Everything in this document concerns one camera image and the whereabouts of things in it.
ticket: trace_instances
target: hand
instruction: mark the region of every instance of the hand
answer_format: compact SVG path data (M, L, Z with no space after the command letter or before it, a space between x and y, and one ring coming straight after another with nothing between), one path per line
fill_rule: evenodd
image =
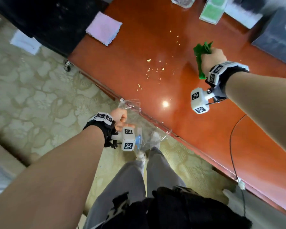
M110 115L112 116L112 118L115 120L115 127L116 127L116 130L118 131L122 131L122 128L123 127L127 127L127 126L130 126L130 127L135 127L134 125L132 124L127 124L125 123L126 120L127 120L127 110L125 109L122 109L122 108L116 108L115 110L113 110Z
M209 72L212 69L212 67L227 60L226 56L224 55L221 49L212 48L211 50L212 54L201 55L201 60L202 60L201 69L206 76L209 75Z

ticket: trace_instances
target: red wooden table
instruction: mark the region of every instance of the red wooden table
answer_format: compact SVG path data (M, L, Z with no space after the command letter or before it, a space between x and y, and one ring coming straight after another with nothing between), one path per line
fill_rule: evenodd
M199 20L204 3L196 0L183 9L171 0L114 0L105 13L123 23L117 37L106 47L86 35L68 59L112 95L139 99L147 117L163 122L179 141L234 177L229 137L244 113L230 100L202 115L191 109L191 91L208 87L198 79L193 47L214 41L228 60L260 75L286 77L286 64L251 46L252 31L229 16L216 26ZM234 131L232 152L246 188L286 210L286 153L248 117Z

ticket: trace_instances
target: forearm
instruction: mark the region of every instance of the forearm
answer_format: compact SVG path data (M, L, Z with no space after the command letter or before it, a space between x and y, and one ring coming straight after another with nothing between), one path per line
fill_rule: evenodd
M286 79L238 72L226 95L286 151Z
M76 228L103 146L90 126L28 167L0 195L0 228Z

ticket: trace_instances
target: transparent plastic sheet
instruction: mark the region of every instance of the transparent plastic sheet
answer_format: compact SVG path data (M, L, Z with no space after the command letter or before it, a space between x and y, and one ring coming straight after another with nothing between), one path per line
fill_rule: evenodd
M136 147L135 150L146 151L154 145L168 138L171 130L165 130L161 123L156 120L146 120L141 117L141 107L139 100L123 100L119 103L118 108L127 110L127 121L128 124L135 126L136 135ZM160 139L157 141L151 140L152 133L156 131L160 135Z

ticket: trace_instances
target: white paper on floor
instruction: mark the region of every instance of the white paper on floor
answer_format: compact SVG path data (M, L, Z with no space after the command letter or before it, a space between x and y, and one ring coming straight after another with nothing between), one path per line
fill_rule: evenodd
M17 30L14 34L13 38L11 39L11 44L23 50L26 50L33 55L38 52L41 46L41 44L35 38L30 38L26 36L20 30Z

